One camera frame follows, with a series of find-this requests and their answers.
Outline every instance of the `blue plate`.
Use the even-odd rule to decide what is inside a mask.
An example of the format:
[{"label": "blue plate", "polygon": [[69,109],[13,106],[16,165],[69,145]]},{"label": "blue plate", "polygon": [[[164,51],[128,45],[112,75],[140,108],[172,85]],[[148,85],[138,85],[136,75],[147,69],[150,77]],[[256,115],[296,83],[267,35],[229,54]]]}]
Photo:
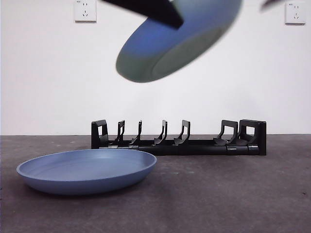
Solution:
[{"label": "blue plate", "polygon": [[176,30],[148,18],[126,41],[116,68],[134,82],[161,79],[193,61],[230,27],[242,0],[174,0],[184,19]]},{"label": "blue plate", "polygon": [[155,164],[155,156],[138,150],[76,150],[29,160],[17,172],[27,185],[42,192],[87,195],[135,184]]}]

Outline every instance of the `black dish rack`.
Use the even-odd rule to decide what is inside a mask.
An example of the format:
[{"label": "black dish rack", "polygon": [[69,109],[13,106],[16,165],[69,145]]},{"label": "black dish rack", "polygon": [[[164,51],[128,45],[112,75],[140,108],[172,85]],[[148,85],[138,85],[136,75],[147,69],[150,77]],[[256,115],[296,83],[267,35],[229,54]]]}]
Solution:
[{"label": "black dish rack", "polygon": [[[223,139],[225,127],[233,128],[233,135],[229,140]],[[246,127],[254,128],[254,134],[249,135]],[[266,122],[256,120],[236,121],[222,120],[221,132],[211,140],[190,139],[190,122],[183,120],[181,133],[178,137],[168,139],[167,121],[162,121],[162,132],[153,140],[143,139],[141,135],[142,121],[138,123],[138,135],[132,140],[124,140],[125,121],[118,123],[118,135],[109,140],[106,120],[91,123],[92,149],[118,148],[149,152],[153,155],[266,155]]]}]

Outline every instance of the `electrical socket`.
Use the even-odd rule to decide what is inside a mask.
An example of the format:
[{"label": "electrical socket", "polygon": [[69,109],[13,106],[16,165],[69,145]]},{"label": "electrical socket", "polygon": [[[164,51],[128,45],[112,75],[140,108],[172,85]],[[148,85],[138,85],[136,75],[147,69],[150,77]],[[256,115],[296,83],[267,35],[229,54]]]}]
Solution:
[{"label": "electrical socket", "polygon": [[74,19],[76,22],[96,22],[96,0],[76,0]]},{"label": "electrical socket", "polygon": [[291,1],[285,4],[285,24],[305,24],[306,9],[304,1]]}]

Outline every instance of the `gray concrete floor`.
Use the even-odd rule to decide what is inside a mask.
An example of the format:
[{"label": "gray concrete floor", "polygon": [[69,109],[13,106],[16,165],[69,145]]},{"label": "gray concrete floor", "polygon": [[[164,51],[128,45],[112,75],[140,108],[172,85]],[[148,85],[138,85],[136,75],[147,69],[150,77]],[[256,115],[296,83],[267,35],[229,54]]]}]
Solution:
[{"label": "gray concrete floor", "polygon": [[163,156],[142,182],[61,197],[16,166],[90,147],[90,136],[1,137],[2,233],[309,233],[311,135],[269,135],[267,156]]}]

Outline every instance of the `plate rim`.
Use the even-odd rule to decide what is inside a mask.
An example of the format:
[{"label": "plate rim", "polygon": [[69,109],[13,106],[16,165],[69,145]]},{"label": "plate rim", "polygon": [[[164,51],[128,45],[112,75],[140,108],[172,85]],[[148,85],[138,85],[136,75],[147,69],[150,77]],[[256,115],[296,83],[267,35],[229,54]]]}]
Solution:
[{"label": "plate rim", "polygon": [[125,173],[125,174],[122,174],[122,175],[117,175],[117,176],[110,176],[110,177],[102,177],[102,178],[98,178],[98,179],[85,179],[85,180],[57,180],[57,179],[41,179],[41,178],[38,178],[36,176],[31,176],[31,175],[27,175],[26,173],[22,172],[20,170],[20,167],[23,166],[25,163],[28,163],[28,162],[31,162],[32,160],[36,160],[36,159],[39,159],[39,158],[43,158],[43,157],[46,157],[46,156],[51,156],[51,155],[56,155],[56,154],[63,154],[63,153],[67,153],[67,152],[75,152],[75,151],[94,151],[94,150],[114,150],[114,151],[117,151],[117,150],[126,150],[126,151],[134,151],[134,150],[131,150],[131,149],[115,149],[115,148],[102,148],[102,149],[85,149],[85,150],[69,150],[69,151],[63,151],[63,152],[58,152],[58,153],[52,153],[52,154],[47,154],[47,155],[42,155],[42,156],[39,156],[39,157],[36,157],[36,158],[33,158],[33,159],[30,159],[30,160],[27,160],[21,164],[19,164],[17,167],[16,167],[16,171],[17,173],[24,177],[24,178],[30,178],[30,179],[34,179],[34,180],[37,180],[37,181],[47,181],[47,182],[87,182],[87,181],[99,181],[99,180],[107,180],[107,179],[113,179],[113,178],[118,178],[118,177],[123,177],[123,176],[128,176],[128,175],[133,175],[133,174],[136,174],[136,173],[139,173],[139,172],[142,172],[142,171],[145,171],[151,167],[153,167],[156,163],[157,163],[157,158],[151,154],[151,153],[148,153],[148,152],[145,152],[145,151],[140,151],[140,150],[137,150],[139,152],[142,152],[142,153],[145,153],[145,154],[148,154],[150,156],[152,156],[154,158],[154,161],[144,167],[143,169],[140,169],[138,171],[135,171],[135,172],[129,172],[129,173]]}]

